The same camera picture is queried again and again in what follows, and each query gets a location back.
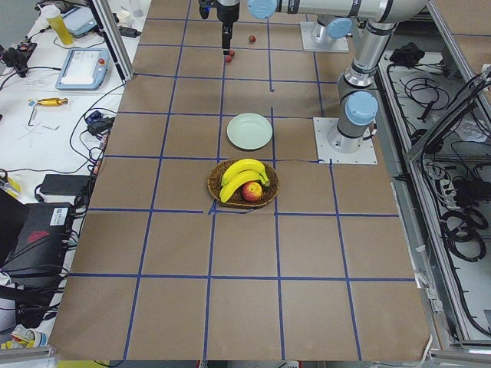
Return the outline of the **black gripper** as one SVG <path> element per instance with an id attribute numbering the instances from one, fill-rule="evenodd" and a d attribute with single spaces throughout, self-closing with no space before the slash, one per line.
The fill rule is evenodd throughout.
<path id="1" fill-rule="evenodd" d="M 222 52 L 230 52 L 233 24 L 238 21 L 240 0 L 216 0 L 217 17 L 222 22 Z"/>

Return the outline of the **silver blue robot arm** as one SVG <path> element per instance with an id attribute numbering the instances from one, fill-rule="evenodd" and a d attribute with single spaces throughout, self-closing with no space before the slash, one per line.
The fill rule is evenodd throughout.
<path id="1" fill-rule="evenodd" d="M 378 111 L 376 98 L 363 89 L 374 82 L 374 74 L 397 24 L 415 16 L 426 1 L 248 1 L 249 13 L 267 19 L 276 12 L 320 17 L 359 18 L 367 23 L 351 66 L 338 80 L 341 115 L 327 140 L 341 153 L 358 151 L 367 127 Z"/>

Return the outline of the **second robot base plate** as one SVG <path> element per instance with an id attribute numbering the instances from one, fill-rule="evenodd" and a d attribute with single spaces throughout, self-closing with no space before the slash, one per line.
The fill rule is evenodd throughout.
<path id="1" fill-rule="evenodd" d="M 303 21 L 300 24 L 300 29 L 304 51 L 328 53 L 349 52 L 346 37 L 331 37 L 328 33 L 328 29 L 317 22 Z"/>

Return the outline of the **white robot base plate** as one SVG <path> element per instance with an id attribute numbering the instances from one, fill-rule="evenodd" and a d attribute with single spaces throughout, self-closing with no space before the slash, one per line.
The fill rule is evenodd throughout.
<path id="1" fill-rule="evenodd" d="M 314 117 L 318 161 L 326 164 L 377 165 L 370 128 L 362 138 L 345 138 L 337 130 L 338 118 Z"/>

